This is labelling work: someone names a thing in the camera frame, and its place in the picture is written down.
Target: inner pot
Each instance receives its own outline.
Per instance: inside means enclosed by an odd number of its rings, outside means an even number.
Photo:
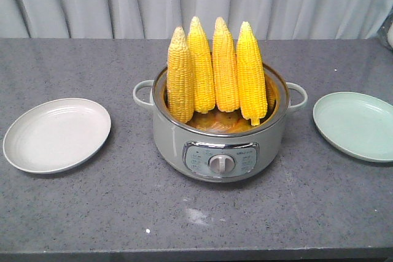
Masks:
[[[154,103],[166,120],[192,133],[213,137],[241,137],[257,133],[279,121],[286,114],[289,105],[289,91],[284,79],[266,64],[263,64],[263,69],[268,96],[268,112],[261,119],[261,124],[257,126],[251,126],[250,120],[241,116],[240,109],[225,113],[215,108],[207,114],[194,112],[192,119],[187,123],[177,121],[166,105],[167,68],[164,68],[154,81],[152,87]]]

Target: gray pot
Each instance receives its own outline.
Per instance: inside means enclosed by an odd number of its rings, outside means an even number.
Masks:
[[[274,111],[261,125],[240,133],[212,133],[176,121],[165,104],[166,68],[155,80],[138,83],[133,98],[136,104],[153,113],[155,145],[173,168],[207,182],[235,182],[256,175],[274,160],[287,114],[307,103],[307,93],[301,86],[285,82],[266,64],[264,70],[266,80],[274,85]],[[149,102],[137,97],[145,87],[151,87]],[[301,103],[290,104],[290,89],[303,96]]]

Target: gray countertop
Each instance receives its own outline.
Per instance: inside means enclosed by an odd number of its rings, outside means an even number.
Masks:
[[[393,166],[339,152],[312,116],[315,102],[336,91],[393,104],[392,52],[376,39],[261,41],[264,62],[304,87],[309,102],[288,118],[264,171],[217,184],[168,165],[154,145],[151,114],[132,99],[138,82],[163,69],[168,45],[0,39],[1,140],[22,113],[53,99],[91,99],[112,118],[102,149],[66,172],[28,174],[1,151],[1,261],[393,256]]]

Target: pot rim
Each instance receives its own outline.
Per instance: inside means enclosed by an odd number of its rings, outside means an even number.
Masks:
[[[163,93],[164,90],[162,89],[164,86],[166,86],[166,75],[164,75],[168,69],[168,67],[164,67],[161,72],[156,76],[153,82],[152,86],[152,98],[154,101],[154,105],[158,109],[158,111],[163,115],[168,121],[170,121],[172,124],[195,134],[199,135],[204,135],[204,136],[209,136],[209,137],[224,137],[224,138],[233,138],[233,137],[243,137],[243,136],[248,136],[251,134],[259,133],[261,131],[264,131],[266,129],[272,128],[277,122],[281,120],[282,117],[284,117],[287,113],[287,109],[289,106],[289,89],[286,85],[286,81],[278,74],[277,71],[272,69],[269,65],[263,63],[263,68],[265,70],[265,73],[269,75],[271,79],[273,79],[273,82],[279,82],[278,85],[278,90],[280,94],[280,100],[279,100],[279,105],[276,107],[274,112],[270,115],[270,117],[263,122],[261,125],[256,126],[255,128],[252,128],[250,130],[244,131],[244,132],[239,132],[239,133],[212,133],[212,132],[207,132],[203,131],[194,127],[191,127],[185,123],[181,123],[177,120],[175,120],[168,108],[166,107],[166,104],[163,99]]]

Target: white spot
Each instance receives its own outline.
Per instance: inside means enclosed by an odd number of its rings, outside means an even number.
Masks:
[[[201,211],[196,210],[196,209],[185,208],[185,213],[187,215],[187,220],[190,223],[201,224],[201,225],[208,225],[205,222],[207,217]]]

